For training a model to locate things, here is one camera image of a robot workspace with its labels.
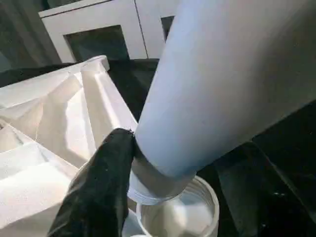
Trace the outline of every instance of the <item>white plastic tray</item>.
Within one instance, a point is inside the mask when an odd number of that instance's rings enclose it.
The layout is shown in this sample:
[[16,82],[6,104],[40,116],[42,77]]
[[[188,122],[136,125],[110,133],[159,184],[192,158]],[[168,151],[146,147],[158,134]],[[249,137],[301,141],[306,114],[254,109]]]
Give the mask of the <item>white plastic tray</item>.
[[[137,123],[105,56],[0,88],[0,236],[44,237],[103,139]],[[142,234],[130,210],[123,235]]]

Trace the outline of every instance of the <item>white plastic part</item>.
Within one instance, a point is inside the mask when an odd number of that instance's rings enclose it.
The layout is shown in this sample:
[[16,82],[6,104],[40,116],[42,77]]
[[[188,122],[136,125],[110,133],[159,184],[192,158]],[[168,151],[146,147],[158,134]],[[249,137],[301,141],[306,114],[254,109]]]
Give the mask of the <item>white plastic part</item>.
[[[97,56],[0,88],[0,236],[46,236],[101,140],[117,127],[136,129],[108,69]],[[130,211],[123,236],[142,233]]]
[[206,181],[195,177],[176,198],[159,205],[137,204],[138,223],[149,237],[216,237],[219,203]]
[[[130,197],[174,197],[197,170],[316,98],[314,8],[182,1],[136,130],[146,159],[132,168]],[[168,180],[182,186],[168,193]]]

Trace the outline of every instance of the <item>white tube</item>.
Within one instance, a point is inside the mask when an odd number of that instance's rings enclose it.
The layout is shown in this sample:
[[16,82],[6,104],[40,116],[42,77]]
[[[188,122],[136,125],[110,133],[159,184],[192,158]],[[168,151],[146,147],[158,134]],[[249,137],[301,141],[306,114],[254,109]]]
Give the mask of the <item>white tube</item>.
[[174,197],[197,170],[316,98],[315,9],[182,2],[136,130],[147,160],[133,164],[132,199]]

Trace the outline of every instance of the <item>cabinet door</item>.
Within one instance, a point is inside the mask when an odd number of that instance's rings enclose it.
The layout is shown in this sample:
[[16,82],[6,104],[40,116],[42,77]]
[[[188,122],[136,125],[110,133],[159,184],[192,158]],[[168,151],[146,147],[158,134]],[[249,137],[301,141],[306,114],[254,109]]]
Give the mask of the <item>cabinet door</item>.
[[147,58],[134,0],[81,0],[39,15],[62,62]]
[[149,58],[160,58],[180,0],[135,0]]

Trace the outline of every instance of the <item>black surface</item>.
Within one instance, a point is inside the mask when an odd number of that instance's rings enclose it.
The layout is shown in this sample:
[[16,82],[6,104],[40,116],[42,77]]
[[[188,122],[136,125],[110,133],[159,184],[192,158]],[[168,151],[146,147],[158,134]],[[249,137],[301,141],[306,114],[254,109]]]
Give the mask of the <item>black surface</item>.
[[134,134],[113,130],[70,184],[48,237],[120,237],[133,158]]
[[129,60],[120,25],[64,35],[77,61],[104,54],[108,60]]
[[[113,82],[138,120],[158,60],[109,63]],[[11,70],[0,74],[0,86],[58,67]],[[314,102],[198,173],[220,202],[219,237],[316,236],[315,121]]]
[[167,17],[163,17],[161,19],[165,40],[167,40],[167,38],[168,38],[168,34],[169,34],[169,31],[170,31],[170,28],[171,28],[171,25],[173,22],[173,18],[174,18],[174,16],[167,16]]

